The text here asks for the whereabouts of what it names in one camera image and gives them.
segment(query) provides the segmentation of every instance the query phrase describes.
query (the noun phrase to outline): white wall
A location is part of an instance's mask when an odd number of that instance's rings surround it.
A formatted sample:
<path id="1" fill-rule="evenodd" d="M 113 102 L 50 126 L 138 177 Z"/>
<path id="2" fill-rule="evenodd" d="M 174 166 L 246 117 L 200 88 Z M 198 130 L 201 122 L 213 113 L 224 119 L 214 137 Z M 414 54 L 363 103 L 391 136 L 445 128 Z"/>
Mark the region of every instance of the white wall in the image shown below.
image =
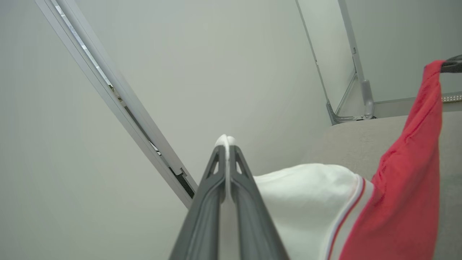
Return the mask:
<path id="1" fill-rule="evenodd" d="M 334 111 L 355 72 L 338 0 L 298 0 Z"/>
<path id="2" fill-rule="evenodd" d="M 221 134 L 259 175 L 330 125 L 294 1 L 76 2 L 197 182 Z"/>
<path id="3" fill-rule="evenodd" d="M 0 35 L 0 259 L 167 259 L 186 208 L 35 2 Z"/>
<path id="4" fill-rule="evenodd" d="M 462 54 L 460 0 L 346 0 L 364 74 L 375 101 L 415 97 L 423 68 Z M 444 93 L 462 75 L 441 76 Z"/>

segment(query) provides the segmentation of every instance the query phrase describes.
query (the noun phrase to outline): beige sofa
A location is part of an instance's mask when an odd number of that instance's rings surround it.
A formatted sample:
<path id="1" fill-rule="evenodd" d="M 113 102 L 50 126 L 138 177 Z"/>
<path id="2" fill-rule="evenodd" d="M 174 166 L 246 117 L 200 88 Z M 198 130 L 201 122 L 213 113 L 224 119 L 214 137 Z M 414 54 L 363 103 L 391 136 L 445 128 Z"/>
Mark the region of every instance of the beige sofa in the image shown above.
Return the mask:
<path id="1" fill-rule="evenodd" d="M 307 163 L 343 165 L 368 180 L 400 135 L 407 116 L 338 124 L 313 147 Z M 434 259 L 462 259 L 462 112 L 444 112 L 440 135 L 440 214 Z"/>

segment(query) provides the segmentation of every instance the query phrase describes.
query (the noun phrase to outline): white cloth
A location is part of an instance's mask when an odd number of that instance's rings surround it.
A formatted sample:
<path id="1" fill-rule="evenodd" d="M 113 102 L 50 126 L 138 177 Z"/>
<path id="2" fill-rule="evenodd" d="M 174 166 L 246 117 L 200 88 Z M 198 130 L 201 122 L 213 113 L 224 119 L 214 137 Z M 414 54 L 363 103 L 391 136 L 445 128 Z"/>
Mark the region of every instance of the white cloth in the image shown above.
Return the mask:
<path id="1" fill-rule="evenodd" d="M 216 144 L 225 145 L 227 163 L 228 140 L 236 143 L 234 138 L 223 135 Z M 254 180 L 291 260 L 327 259 L 335 234 L 342 237 L 342 230 L 337 231 L 340 223 L 363 190 L 363 179 L 338 165 L 303 164 L 254 176 Z M 236 209 L 229 199 L 229 186 L 226 191 L 227 199 L 221 212 L 220 259 L 239 259 Z M 344 220 L 348 224 L 342 226 L 346 234 L 357 217 L 352 216 L 353 221 Z M 346 238 L 344 235 L 340 241 L 337 239 L 336 244 L 340 245 L 335 247 L 341 249 Z M 340 253 L 333 251 L 336 257 L 331 258 L 338 258 Z"/>

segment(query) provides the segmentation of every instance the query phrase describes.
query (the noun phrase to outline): red garment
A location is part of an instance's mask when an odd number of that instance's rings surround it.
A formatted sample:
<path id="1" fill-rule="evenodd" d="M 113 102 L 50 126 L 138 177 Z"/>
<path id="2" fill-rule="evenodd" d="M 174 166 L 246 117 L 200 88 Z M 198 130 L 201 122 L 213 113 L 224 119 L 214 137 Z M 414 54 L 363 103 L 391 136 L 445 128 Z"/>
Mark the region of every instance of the red garment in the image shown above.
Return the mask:
<path id="1" fill-rule="evenodd" d="M 425 67 L 404 130 L 380 160 L 372 179 L 373 195 L 354 224 L 340 259 L 432 259 L 438 233 L 439 73 L 443 62 Z"/>

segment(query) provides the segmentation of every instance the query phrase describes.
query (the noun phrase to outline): striped trim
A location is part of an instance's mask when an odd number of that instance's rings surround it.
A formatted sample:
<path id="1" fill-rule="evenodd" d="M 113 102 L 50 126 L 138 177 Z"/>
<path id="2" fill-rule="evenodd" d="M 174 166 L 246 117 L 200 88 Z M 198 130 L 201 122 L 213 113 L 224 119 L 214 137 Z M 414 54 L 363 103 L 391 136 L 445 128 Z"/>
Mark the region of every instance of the striped trim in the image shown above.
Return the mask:
<path id="1" fill-rule="evenodd" d="M 343 214 L 339 217 L 336 224 L 335 232 L 332 233 L 332 242 L 328 249 L 327 260 L 337 260 L 340 258 L 343 246 L 353 229 L 353 225 L 359 218 L 359 215 L 366 207 L 367 202 L 372 197 L 374 185 L 358 175 L 358 188 L 355 195 L 350 200 L 349 205 L 344 209 Z"/>

